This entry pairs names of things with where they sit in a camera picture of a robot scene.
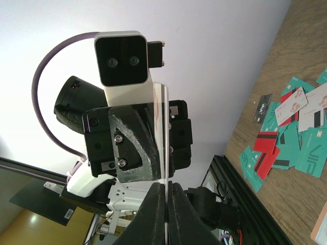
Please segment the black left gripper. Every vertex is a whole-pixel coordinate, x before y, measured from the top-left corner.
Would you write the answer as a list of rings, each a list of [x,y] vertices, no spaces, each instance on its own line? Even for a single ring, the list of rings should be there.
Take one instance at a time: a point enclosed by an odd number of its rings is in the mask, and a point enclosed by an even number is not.
[[[173,177],[191,163],[192,126],[185,101],[170,101],[169,112],[169,177]],[[121,183],[161,178],[153,103],[95,108],[82,120],[94,177],[109,174]]]

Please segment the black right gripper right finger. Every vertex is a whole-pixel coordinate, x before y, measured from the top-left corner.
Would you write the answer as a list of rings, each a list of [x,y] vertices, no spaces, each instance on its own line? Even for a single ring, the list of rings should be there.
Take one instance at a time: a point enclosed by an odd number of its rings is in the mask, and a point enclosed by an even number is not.
[[[220,244],[204,225],[180,184],[172,182],[168,183],[168,244]]]

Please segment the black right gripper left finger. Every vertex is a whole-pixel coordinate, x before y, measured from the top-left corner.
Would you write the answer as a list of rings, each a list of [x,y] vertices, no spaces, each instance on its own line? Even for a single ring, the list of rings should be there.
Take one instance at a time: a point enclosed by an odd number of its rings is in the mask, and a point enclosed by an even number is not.
[[[138,213],[114,245],[160,245],[165,243],[165,186],[151,185]]]

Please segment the pink leather card holder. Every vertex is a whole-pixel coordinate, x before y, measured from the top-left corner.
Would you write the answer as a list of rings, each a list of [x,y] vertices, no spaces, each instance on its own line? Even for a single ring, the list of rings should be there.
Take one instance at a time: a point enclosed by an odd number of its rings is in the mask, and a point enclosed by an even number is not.
[[[319,245],[327,244],[327,235],[326,235],[326,210],[327,202],[325,202],[321,213],[316,221],[316,224],[311,232],[310,238]]]

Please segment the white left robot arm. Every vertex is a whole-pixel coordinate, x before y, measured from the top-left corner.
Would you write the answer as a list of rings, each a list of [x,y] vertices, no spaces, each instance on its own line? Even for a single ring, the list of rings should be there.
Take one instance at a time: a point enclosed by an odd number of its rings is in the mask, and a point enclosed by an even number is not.
[[[183,100],[109,107],[103,89],[75,76],[55,102],[57,120],[82,134],[87,159],[68,173],[62,198],[96,214],[136,211],[146,192],[131,183],[166,180],[191,163],[192,126]]]

